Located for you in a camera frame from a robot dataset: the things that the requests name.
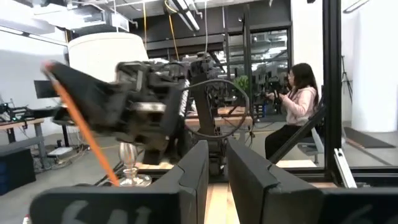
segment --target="pink hoodie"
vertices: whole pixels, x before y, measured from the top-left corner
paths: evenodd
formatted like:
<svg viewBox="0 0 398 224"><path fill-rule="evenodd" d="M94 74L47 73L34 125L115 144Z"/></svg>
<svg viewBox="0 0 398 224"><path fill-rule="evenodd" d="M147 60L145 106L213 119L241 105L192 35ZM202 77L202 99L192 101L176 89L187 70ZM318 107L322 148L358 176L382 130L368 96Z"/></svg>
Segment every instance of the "pink hoodie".
<svg viewBox="0 0 398 224"><path fill-rule="evenodd" d="M286 97L283 105L287 109L286 123L291 125L304 125L314 113L313 101L317 91L313 87L299 89L292 99Z"/></svg>

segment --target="black bin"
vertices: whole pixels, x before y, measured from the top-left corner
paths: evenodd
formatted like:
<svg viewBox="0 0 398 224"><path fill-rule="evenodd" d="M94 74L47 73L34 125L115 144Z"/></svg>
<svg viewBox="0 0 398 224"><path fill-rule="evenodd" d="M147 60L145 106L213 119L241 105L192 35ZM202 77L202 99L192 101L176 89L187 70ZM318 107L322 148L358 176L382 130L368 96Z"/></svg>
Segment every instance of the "black bin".
<svg viewBox="0 0 398 224"><path fill-rule="evenodd" d="M0 195L36 181L30 149L0 151Z"/></svg>

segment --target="black pants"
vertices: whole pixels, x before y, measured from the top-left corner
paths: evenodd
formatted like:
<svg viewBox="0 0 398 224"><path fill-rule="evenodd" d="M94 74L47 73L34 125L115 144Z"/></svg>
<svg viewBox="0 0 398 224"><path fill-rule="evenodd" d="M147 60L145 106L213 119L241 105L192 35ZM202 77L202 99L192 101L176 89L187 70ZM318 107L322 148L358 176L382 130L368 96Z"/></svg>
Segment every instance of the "black pants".
<svg viewBox="0 0 398 224"><path fill-rule="evenodd" d="M301 126L286 124L281 129L268 135L266 137L266 159L271 158L271 156L273 156L300 128Z"/></svg>

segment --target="white cylindrical tank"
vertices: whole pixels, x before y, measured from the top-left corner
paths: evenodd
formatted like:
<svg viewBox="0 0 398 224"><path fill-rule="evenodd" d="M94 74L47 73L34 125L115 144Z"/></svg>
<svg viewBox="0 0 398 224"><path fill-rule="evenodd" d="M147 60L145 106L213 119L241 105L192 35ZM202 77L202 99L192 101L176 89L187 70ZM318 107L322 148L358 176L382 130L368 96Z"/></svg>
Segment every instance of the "white cylindrical tank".
<svg viewBox="0 0 398 224"><path fill-rule="evenodd" d="M104 82L115 81L119 62L147 61L142 39L135 34L109 32L84 35L68 43L69 65Z"/></svg>
<svg viewBox="0 0 398 224"><path fill-rule="evenodd" d="M397 8L398 1L377 0L358 9L352 110L352 127L358 131L397 131Z"/></svg>

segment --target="potted plant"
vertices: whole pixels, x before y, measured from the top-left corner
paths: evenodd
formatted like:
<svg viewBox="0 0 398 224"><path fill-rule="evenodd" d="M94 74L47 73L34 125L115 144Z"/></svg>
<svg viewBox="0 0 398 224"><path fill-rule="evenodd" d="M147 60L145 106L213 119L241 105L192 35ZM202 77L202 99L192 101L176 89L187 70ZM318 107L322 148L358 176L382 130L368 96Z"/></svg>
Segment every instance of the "potted plant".
<svg viewBox="0 0 398 224"><path fill-rule="evenodd" d="M239 86L249 96L249 78L247 75L242 75L238 78L235 78L234 83L235 83L235 85ZM245 102L244 102L243 95L237 90L235 90L235 94L236 94L236 97L238 98L237 100L240 101L239 104L241 106L242 105L244 106Z"/></svg>

